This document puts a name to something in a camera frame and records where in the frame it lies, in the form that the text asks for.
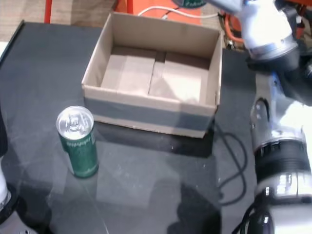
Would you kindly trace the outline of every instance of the cardboard box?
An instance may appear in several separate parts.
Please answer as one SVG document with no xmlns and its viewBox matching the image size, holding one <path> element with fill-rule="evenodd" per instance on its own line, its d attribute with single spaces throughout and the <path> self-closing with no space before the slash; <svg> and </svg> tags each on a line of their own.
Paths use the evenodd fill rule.
<svg viewBox="0 0 312 234">
<path fill-rule="evenodd" d="M 95 121 L 203 137 L 220 99 L 222 33 L 111 13 L 82 80 Z"/>
</svg>

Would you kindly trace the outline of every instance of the black cable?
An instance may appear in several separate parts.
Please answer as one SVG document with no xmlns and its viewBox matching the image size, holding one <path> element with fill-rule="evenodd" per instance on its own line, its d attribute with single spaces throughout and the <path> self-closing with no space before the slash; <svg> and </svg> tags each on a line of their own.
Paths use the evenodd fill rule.
<svg viewBox="0 0 312 234">
<path fill-rule="evenodd" d="M 246 222 L 250 219 L 251 215 L 250 213 L 253 211 L 254 209 L 254 203 L 251 204 L 248 209 L 246 210 L 242 221 L 237 225 L 237 227 L 232 231 L 232 234 L 236 234 L 238 232 L 243 233 L 243 229 L 242 227 L 246 224 Z"/>
<path fill-rule="evenodd" d="M 172 11 L 167 11 L 161 18 L 164 18 L 165 16 L 169 15 L 170 12 L 172 12 Z"/>
<path fill-rule="evenodd" d="M 220 185 L 219 185 L 219 189 L 221 190 L 227 183 L 231 182 L 232 180 L 236 179 L 237 177 L 241 177 L 241 180 L 242 180 L 242 184 L 243 184 L 243 190 L 241 192 L 241 194 L 239 196 L 237 196 L 236 198 L 230 200 L 230 201 L 226 201 L 226 202 L 223 202 L 221 203 L 221 206 L 229 206 L 229 205 L 232 205 L 234 203 L 237 203 L 239 202 L 246 194 L 247 192 L 247 182 L 246 182 L 246 178 L 244 176 L 244 171 L 246 170 L 247 168 L 247 164 L 248 164 L 248 157 L 247 157 L 247 151 L 243 145 L 243 143 L 233 134 L 231 133 L 227 133 L 226 135 L 227 136 L 230 136 L 232 137 L 233 139 L 235 139 L 240 147 L 242 148 L 242 151 L 243 151 L 243 155 L 244 155 L 244 162 L 243 162 L 243 166 L 240 166 L 239 165 L 239 162 L 235 156 L 235 153 L 233 152 L 233 150 L 231 149 L 228 141 L 226 140 L 225 138 L 225 133 L 223 133 L 223 131 L 221 130 L 220 126 L 215 122 L 214 123 L 224 145 L 226 146 L 227 150 L 229 151 L 230 155 L 231 155 L 231 158 L 232 160 L 234 161 L 234 164 L 237 168 L 237 173 L 235 173 L 233 176 L 229 177 L 228 179 L 224 180 Z"/>
</svg>

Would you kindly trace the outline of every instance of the can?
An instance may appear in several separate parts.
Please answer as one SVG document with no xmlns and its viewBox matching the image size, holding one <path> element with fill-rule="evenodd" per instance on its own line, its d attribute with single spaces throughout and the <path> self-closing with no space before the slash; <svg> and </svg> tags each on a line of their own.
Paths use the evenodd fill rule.
<svg viewBox="0 0 312 234">
<path fill-rule="evenodd" d="M 176 5 L 183 8 L 198 8 L 206 4 L 204 0 L 172 0 Z"/>
<path fill-rule="evenodd" d="M 94 137 L 94 119 L 82 106 L 63 110 L 56 122 L 64 151 L 69 156 L 69 169 L 78 177 L 89 177 L 98 170 L 98 156 Z"/>
</svg>

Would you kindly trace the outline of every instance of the table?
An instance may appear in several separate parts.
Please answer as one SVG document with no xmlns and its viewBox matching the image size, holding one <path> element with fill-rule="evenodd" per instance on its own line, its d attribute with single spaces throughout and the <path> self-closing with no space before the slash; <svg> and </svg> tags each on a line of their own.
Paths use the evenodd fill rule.
<svg viewBox="0 0 312 234">
<path fill-rule="evenodd" d="M 1 65 L 9 138 L 2 167 L 26 202 L 23 219 L 55 234 L 230 233 L 253 201 L 255 186 L 249 133 L 255 81 L 246 55 L 223 51 L 215 121 L 238 160 L 239 142 L 248 156 L 246 194 L 224 207 L 218 183 L 237 169 L 216 133 L 192 139 L 96 123 L 98 173 L 77 179 L 68 171 L 55 122 L 65 107 L 83 105 L 80 83 L 100 31 L 25 23 Z M 222 188 L 221 201 L 241 191 L 237 178 Z"/>
</svg>

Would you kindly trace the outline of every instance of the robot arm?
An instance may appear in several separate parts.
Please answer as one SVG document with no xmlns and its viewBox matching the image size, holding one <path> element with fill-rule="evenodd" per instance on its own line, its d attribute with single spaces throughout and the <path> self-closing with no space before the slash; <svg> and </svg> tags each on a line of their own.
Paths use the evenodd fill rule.
<svg viewBox="0 0 312 234">
<path fill-rule="evenodd" d="M 233 233 L 310 233 L 312 174 L 307 149 L 312 145 L 307 146 L 307 140 L 312 142 L 312 124 L 306 116 L 312 117 L 312 107 L 286 97 L 279 82 L 278 74 L 299 67 L 287 17 L 273 0 L 206 2 L 238 16 L 250 54 L 247 63 L 256 71 L 251 133 L 257 187 L 254 204 Z"/>
</svg>

